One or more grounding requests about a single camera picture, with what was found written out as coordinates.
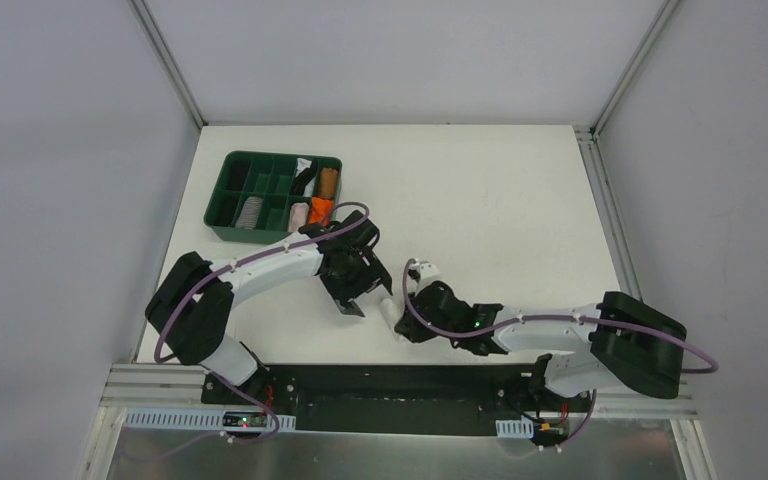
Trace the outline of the white underwear pink trim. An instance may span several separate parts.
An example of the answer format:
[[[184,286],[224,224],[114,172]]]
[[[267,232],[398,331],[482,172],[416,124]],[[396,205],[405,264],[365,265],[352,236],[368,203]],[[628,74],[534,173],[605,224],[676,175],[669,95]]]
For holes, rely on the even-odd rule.
[[[402,344],[408,344],[409,339],[396,331],[396,326],[405,312],[403,302],[392,296],[385,296],[379,302],[379,311],[395,340]]]

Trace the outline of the pink underwear navy trim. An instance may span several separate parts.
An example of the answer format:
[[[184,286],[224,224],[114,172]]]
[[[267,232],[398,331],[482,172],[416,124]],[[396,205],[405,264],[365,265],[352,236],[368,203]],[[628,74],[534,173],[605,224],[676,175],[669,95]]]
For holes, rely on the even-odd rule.
[[[308,223],[310,206],[306,202],[293,203],[288,212],[287,231],[289,233],[297,232],[301,227]]]

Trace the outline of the green compartment tray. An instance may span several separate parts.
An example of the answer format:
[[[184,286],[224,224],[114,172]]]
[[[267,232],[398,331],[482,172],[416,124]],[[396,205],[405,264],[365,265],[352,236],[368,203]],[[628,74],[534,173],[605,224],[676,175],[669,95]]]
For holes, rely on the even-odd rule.
[[[307,158],[318,163],[311,197],[289,194],[296,159]],[[204,224],[222,241],[269,244],[288,235],[289,208],[293,203],[310,204],[317,197],[319,175],[323,168],[342,172],[343,162],[336,157],[306,154],[232,151],[225,156],[203,216]],[[244,199],[264,199],[255,229],[234,227]]]

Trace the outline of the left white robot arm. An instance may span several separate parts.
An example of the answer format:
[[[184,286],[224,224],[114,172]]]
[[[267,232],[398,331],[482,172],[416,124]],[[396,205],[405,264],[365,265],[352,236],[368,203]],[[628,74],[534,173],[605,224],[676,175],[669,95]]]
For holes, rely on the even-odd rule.
[[[378,227],[361,211],[342,221],[314,222],[246,257],[211,261],[192,251],[180,256],[144,310],[147,322],[173,359],[224,378],[241,404],[265,390],[265,366],[227,334],[234,308],[287,282],[317,278],[344,315],[362,316],[359,297],[392,277],[375,255]]]

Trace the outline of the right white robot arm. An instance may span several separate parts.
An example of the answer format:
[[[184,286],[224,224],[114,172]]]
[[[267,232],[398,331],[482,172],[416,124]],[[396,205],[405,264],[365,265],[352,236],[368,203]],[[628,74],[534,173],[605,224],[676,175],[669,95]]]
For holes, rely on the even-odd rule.
[[[656,399],[679,392],[685,326],[622,292],[569,310],[529,312],[469,304],[433,281],[402,302],[382,302],[381,311],[394,333],[412,343],[441,337],[478,356],[539,352],[527,393],[543,410],[619,385]]]

